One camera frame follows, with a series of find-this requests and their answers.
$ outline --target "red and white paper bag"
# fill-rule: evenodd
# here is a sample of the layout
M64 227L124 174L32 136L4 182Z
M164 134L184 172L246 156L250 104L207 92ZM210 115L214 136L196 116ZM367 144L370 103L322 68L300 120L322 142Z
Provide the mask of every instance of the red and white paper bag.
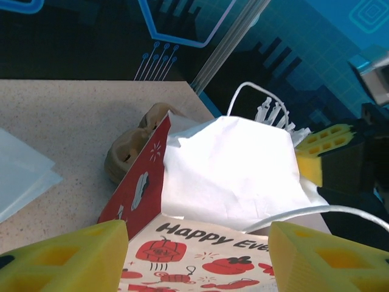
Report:
M130 238L120 291L277 291L267 237L161 213L166 116L103 210Z

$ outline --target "speckled countertop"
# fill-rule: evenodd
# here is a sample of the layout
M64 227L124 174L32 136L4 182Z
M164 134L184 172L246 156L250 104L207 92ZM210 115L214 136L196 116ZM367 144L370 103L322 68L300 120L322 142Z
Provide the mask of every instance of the speckled countertop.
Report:
M0 254L95 224L115 191L106 152L156 102L212 119L186 82L0 80L0 127L52 159L63 177L0 223Z

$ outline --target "white tissue paper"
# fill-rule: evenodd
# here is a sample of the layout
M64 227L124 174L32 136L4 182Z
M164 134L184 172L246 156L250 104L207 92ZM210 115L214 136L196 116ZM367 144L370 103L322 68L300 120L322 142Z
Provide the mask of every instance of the white tissue paper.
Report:
M62 178L54 162L0 129L0 222L15 214Z
M304 178L308 193L303 190L287 131L240 117L196 125L169 115L163 214L242 230L273 215L327 204Z

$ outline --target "countertop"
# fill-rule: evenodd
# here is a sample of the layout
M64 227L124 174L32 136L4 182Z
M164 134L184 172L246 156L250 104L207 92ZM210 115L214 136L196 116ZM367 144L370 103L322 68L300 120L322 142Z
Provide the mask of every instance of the countertop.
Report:
M96 224L115 191L106 152L156 102L213 118L186 82L0 80L0 127L56 164L63 181L0 223L0 254Z

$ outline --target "white string handle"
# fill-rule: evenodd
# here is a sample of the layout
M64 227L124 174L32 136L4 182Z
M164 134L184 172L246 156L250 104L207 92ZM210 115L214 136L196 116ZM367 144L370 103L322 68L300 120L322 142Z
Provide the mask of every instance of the white string handle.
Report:
M325 205L325 206L302 208L298 210L285 212L279 215L271 216L269 218L266 218L264 220L259 221L258 223L249 226L248 228L245 228L243 230L243 233L251 233L260 230L262 228L269 227L273 221L286 221L288 219L292 219L298 216L327 213L327 212L343 212L343 213L354 214L366 220L369 220L373 223L378 224L379 226L384 228L387 232L389 232L389 224L387 222L383 221L383 219L378 218L377 216L374 216L368 212L356 208L352 208L352 207L346 207L346 206Z
M240 84L240 86L235 91L235 94L233 95L233 97L231 99L229 110L227 111L227 117L231 115L232 108L233 108L233 105L234 105L234 103L236 101L236 98L238 97L238 95L241 92L242 88L245 87L245 86L250 86L250 87L252 87L252 88L254 88L254 89L256 89L256 90L258 90L260 92L263 92L263 93L267 94L269 97L273 98L276 102L278 102L280 104L281 109L283 110L284 115L285 115L285 129L287 129L288 126L289 126L289 117L288 117L288 113L287 113L287 110L286 110L286 107L285 107L284 103L275 94L271 93L270 91L267 91L266 89L260 87L259 85L254 84L252 82L244 82L244 83Z

